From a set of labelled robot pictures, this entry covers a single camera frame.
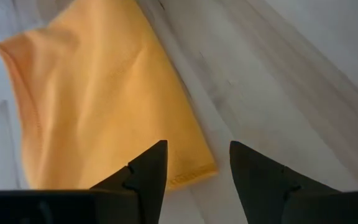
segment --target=yellow cloth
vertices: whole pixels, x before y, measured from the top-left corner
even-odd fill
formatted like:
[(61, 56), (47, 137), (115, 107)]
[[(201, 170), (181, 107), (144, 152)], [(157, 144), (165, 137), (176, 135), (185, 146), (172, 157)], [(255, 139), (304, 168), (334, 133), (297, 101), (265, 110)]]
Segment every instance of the yellow cloth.
[(181, 83), (133, 0), (77, 0), (0, 43), (36, 189), (87, 189), (160, 139), (168, 189), (216, 173)]

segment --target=cloth fold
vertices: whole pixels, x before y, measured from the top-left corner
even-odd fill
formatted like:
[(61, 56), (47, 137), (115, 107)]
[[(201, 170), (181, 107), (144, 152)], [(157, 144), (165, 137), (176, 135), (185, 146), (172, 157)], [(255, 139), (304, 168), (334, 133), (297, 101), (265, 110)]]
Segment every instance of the cloth fold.
[(0, 42), (31, 187), (87, 189), (161, 139), (167, 189), (216, 173), (180, 80), (133, 0), (76, 0)]

